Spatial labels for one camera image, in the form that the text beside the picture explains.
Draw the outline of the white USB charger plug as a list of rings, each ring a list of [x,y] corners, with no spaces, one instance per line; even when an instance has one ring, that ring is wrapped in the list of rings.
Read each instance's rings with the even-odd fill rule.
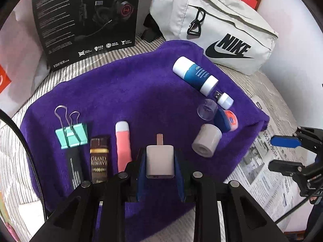
[[[146,147],[146,177],[172,179],[175,176],[174,147],[164,145],[163,134],[156,135],[157,143]]]

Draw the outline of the white tape roll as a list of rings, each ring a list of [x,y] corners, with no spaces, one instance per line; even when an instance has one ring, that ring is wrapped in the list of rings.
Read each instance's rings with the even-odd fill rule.
[[[192,143],[192,149],[202,157],[210,158],[222,138],[222,132],[215,125],[205,123]]]

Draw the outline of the black gold Grand Reserve box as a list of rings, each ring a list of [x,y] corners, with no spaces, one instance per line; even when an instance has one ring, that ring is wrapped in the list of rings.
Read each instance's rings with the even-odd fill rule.
[[[108,180],[109,136],[97,136],[90,140],[90,167],[92,183]]]

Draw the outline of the pink tube white cap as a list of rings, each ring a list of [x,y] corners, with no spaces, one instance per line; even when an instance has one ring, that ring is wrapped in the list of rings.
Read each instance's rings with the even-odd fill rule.
[[[118,172],[123,172],[127,164],[132,161],[130,130],[129,124],[126,121],[118,121],[115,124],[115,137],[117,143]]]

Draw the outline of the blue pink Vaseline jar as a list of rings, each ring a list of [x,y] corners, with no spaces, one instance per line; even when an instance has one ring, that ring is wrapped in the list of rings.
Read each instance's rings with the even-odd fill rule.
[[[222,132],[233,132],[238,128],[238,119],[230,110],[219,109],[214,117],[214,125]]]

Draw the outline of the clear plastic cap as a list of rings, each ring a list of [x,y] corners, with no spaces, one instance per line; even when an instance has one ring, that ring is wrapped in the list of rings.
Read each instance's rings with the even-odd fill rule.
[[[197,108],[197,114],[205,121],[211,121],[214,119],[215,114],[218,111],[217,103],[212,99],[205,99]]]

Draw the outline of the black slim box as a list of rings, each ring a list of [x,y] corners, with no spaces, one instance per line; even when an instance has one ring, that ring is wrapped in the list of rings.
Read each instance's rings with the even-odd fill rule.
[[[69,180],[73,190],[75,190],[84,181],[78,147],[66,150],[66,163]]]

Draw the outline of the green binder clip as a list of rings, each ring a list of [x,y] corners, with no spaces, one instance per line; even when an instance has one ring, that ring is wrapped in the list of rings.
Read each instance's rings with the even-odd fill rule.
[[[67,126],[63,125],[62,118],[58,114],[58,109],[65,110]],[[79,122],[79,117],[81,115],[79,111],[76,110],[68,114],[68,108],[66,106],[58,105],[54,110],[54,114],[60,121],[61,125],[60,128],[55,130],[61,149],[69,149],[88,143],[87,124]]]

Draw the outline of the blue white balm stick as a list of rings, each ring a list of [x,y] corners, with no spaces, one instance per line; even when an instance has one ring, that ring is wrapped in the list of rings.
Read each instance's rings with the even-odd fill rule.
[[[184,56],[176,60],[172,71],[204,96],[208,96],[218,83],[217,78]]]

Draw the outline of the newspaper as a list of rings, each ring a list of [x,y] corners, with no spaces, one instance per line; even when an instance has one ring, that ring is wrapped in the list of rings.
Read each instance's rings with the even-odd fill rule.
[[[257,95],[251,100],[256,107],[269,116],[269,124],[267,129],[261,131],[255,138],[225,183],[231,180],[240,182],[275,221],[303,198],[300,197],[299,188],[292,177],[271,172],[268,169],[269,162],[284,160],[305,163],[307,151],[300,147],[290,149],[271,145],[271,138],[274,135],[291,136],[296,130],[294,122],[288,122],[279,116],[281,114],[279,108],[284,106],[282,101],[278,104],[265,105],[265,102]]]

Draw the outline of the purple towel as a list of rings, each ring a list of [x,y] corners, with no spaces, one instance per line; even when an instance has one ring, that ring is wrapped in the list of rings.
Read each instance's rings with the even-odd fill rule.
[[[197,155],[192,143],[202,119],[197,114],[204,96],[177,76],[172,67],[184,56],[218,79],[216,90],[233,98],[232,112],[238,128],[223,134],[214,155]],[[157,50],[114,61],[62,82],[27,109],[21,131],[31,149],[38,177],[32,185],[43,196],[48,211],[54,211],[72,192],[66,154],[55,130],[59,115],[79,111],[90,137],[111,137],[111,174],[117,172],[115,124],[130,126],[131,153],[155,143],[158,133],[164,142],[180,149],[188,165],[222,182],[234,170],[269,117],[244,91],[209,61],[202,49],[188,41],[164,42]]]

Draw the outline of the white Nike waist bag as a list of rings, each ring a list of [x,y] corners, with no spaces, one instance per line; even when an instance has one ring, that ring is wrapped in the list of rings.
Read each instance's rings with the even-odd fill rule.
[[[213,63],[252,75],[269,59],[278,34],[239,0],[152,0],[149,12],[167,40],[200,46]]]

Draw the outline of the striped bed quilt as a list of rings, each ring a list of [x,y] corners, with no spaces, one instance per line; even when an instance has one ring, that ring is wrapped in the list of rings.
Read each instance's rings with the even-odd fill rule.
[[[163,42],[164,39],[162,38],[148,43],[140,37],[136,37],[136,45],[133,48],[90,57],[49,74],[32,97],[14,115],[13,121],[20,125],[27,108],[61,82],[69,81],[101,65],[127,56],[154,51]],[[294,122],[297,127],[297,122],[290,108],[263,72],[257,71],[255,74],[247,76],[228,67],[220,66],[219,68],[250,98],[257,95],[265,102],[265,105],[278,104],[279,101],[282,101],[284,106],[279,108],[281,112],[279,116],[288,122]],[[8,126],[1,128],[1,192],[4,199],[3,204],[8,212],[5,220],[10,222],[21,241],[29,241],[43,223],[42,205],[31,184],[26,152],[22,144],[19,143],[17,136]]]

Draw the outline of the black headset box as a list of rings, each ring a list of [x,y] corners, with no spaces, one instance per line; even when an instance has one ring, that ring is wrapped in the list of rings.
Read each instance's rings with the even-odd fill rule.
[[[137,7],[138,0],[32,0],[50,69],[134,46]]]

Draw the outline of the white Miniso plastic bag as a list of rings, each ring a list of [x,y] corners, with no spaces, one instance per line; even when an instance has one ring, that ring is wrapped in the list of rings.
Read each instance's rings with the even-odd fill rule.
[[[20,0],[1,28],[1,110],[13,117],[48,74],[32,0]]]

